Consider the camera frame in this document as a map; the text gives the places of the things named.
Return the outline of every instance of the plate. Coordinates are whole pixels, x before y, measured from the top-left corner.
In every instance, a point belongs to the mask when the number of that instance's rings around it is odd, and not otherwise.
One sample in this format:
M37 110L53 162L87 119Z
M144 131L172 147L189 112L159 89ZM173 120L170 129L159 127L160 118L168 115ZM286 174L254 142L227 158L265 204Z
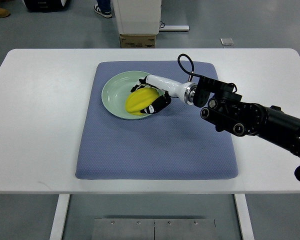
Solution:
M104 107L113 115L128 120L149 117L151 114L132 115L126 111L125 105L130 90L150 73L144 71L126 71L112 77L103 87L101 99Z

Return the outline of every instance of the blue mat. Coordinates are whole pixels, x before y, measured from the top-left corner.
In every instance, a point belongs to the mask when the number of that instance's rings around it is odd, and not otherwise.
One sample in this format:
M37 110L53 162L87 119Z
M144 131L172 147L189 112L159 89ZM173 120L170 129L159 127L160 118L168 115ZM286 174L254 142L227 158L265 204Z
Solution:
M183 65L191 69L189 62ZM194 62L197 74L218 79L214 66ZM216 132L200 108L173 98L161 112L125 120L106 110L105 83L127 71L143 71L185 83L177 61L113 61L98 65L82 133L78 179L212 180L231 179L238 167L231 135Z

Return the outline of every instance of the white table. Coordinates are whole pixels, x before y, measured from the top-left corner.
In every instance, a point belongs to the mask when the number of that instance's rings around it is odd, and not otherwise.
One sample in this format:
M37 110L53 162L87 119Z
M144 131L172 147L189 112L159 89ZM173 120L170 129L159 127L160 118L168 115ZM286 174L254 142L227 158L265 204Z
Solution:
M232 136L239 174L229 180L75 177L98 64L181 53L212 63L243 102L300 118L300 57L292 49L15 49L0 67L0 193L300 193L300 158L256 136Z

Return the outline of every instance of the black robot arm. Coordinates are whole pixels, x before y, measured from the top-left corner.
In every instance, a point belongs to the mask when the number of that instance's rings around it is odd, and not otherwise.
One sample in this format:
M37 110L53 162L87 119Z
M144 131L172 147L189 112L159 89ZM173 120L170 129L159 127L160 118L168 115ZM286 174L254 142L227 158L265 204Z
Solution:
M182 67L182 56L191 62L191 72ZM218 132L227 131L238 137L258 136L300 157L299 118L285 114L278 106L241 102L242 96L236 93L235 84L194 73L194 65L185 54L178 57L178 63L190 76L199 77L193 104L202 108L201 118L214 124ZM294 175L300 181L300 166Z

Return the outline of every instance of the small white box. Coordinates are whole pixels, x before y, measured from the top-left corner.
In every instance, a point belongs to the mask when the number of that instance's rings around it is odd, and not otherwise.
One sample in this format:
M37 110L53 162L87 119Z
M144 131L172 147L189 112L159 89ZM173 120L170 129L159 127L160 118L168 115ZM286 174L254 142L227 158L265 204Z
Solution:
M157 35L161 0L113 0L119 34Z

